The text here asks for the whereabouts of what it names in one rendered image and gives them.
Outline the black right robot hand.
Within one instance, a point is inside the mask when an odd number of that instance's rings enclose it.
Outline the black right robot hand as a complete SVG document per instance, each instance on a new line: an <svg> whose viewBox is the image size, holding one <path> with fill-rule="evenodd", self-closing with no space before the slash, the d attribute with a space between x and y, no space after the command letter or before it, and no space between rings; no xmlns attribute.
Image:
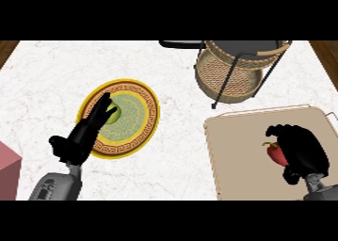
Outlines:
<svg viewBox="0 0 338 241"><path fill-rule="evenodd" d="M298 125L269 126L266 136L278 138L288 166L284 167L282 177L290 185L309 174L322 173L328 176L329 162L327 152L313 133Z"/></svg>

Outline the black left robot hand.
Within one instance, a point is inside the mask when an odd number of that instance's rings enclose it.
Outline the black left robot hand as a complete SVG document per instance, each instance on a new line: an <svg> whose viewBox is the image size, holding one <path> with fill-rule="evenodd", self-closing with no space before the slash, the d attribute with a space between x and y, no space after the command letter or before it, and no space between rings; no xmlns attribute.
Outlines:
<svg viewBox="0 0 338 241"><path fill-rule="evenodd" d="M99 98L88 117L77 123L68 138L60 136L52 136L49 138L54 155L61 159L62 163L80 166L86 161L99 135L99 130L117 110L116 107L108 109L110 104L111 98L107 92Z"/></svg>

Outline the beige tray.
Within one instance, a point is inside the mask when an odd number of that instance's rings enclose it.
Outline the beige tray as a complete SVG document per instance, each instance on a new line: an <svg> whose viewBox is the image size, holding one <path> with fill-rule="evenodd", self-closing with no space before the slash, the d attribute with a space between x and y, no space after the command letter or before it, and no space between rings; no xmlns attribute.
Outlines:
<svg viewBox="0 0 338 241"><path fill-rule="evenodd" d="M290 185L282 166L269 155L276 141L266 135L268 127L298 125L309 129L324 146L329 170L325 185L338 184L338 117L310 105L231 112L206 120L206 143L210 155L217 199L298 200L304 184Z"/></svg>

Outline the wicker tiered basket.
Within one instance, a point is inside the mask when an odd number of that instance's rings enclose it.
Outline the wicker tiered basket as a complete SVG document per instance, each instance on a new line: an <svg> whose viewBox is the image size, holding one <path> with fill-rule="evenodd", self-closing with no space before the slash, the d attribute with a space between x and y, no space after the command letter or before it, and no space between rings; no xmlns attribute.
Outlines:
<svg viewBox="0 0 338 241"><path fill-rule="evenodd" d="M195 63L195 79L206 96L238 104L253 98L291 47L290 40L204 40Z"/></svg>

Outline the green round fruit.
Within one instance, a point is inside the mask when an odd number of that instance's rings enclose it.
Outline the green round fruit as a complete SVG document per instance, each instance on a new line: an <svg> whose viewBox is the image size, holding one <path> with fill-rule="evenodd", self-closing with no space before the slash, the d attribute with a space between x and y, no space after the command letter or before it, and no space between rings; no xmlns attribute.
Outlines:
<svg viewBox="0 0 338 241"><path fill-rule="evenodd" d="M107 124L113 124L117 122L120 115L121 115L121 109L117 105L117 103L111 102L110 107L108 107L108 111L111 111L113 109L116 109L116 111L111 113L110 118L107 120Z"/></svg>

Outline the ornate yellow green plate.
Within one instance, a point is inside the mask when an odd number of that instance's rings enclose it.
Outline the ornate yellow green plate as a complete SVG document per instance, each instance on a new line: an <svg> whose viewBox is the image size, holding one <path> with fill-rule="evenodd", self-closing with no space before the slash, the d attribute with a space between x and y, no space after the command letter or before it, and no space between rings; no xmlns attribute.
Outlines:
<svg viewBox="0 0 338 241"><path fill-rule="evenodd" d="M117 121L104 125L90 154L102 159L117 159L132 155L148 143L160 121L160 105L154 91L141 81L116 79L86 96L76 121L88 117L107 92L120 114Z"/></svg>

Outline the pink box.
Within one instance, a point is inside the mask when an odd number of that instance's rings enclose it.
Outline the pink box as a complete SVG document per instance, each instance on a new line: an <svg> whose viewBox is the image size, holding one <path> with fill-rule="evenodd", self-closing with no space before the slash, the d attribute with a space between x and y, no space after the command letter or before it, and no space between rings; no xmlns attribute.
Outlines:
<svg viewBox="0 0 338 241"><path fill-rule="evenodd" d="M17 196L21 156L0 141L0 201L14 201Z"/></svg>

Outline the black flat object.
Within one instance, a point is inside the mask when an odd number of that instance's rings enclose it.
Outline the black flat object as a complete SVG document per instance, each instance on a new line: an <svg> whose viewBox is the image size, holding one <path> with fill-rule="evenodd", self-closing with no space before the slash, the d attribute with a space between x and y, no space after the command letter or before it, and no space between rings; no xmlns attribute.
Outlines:
<svg viewBox="0 0 338 241"><path fill-rule="evenodd" d="M166 48L200 49L206 44L200 40L161 40L158 44Z"/></svg>

